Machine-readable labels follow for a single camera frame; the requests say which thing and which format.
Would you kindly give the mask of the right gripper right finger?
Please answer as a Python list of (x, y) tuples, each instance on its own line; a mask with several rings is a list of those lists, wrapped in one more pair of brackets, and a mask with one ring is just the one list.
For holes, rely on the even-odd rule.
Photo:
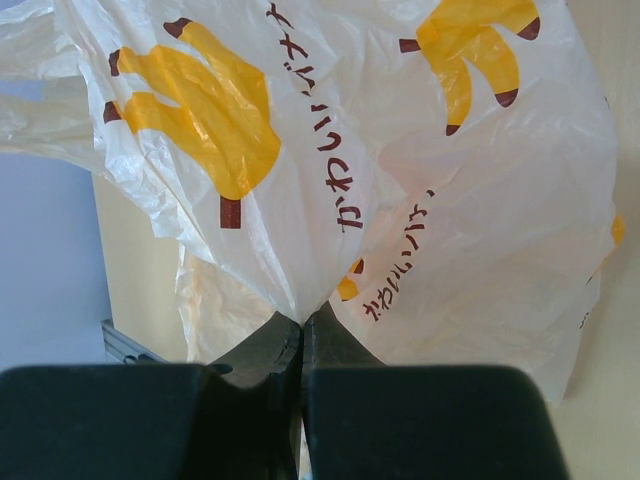
[(305, 323), (315, 479), (567, 479), (533, 380), (505, 366), (386, 366), (329, 304)]

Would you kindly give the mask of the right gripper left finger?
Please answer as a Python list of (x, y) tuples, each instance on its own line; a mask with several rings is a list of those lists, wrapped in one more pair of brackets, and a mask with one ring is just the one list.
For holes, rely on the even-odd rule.
[(294, 479), (302, 330), (282, 315), (209, 365), (1, 376), (5, 479)]

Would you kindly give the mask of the banana print plastic bag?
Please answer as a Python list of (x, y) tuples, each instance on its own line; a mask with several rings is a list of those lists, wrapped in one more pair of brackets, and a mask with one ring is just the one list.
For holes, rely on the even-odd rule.
[(24, 1), (1, 148), (179, 242), (190, 360), (330, 304), (388, 364), (566, 391), (623, 234), (617, 136), (563, 1)]

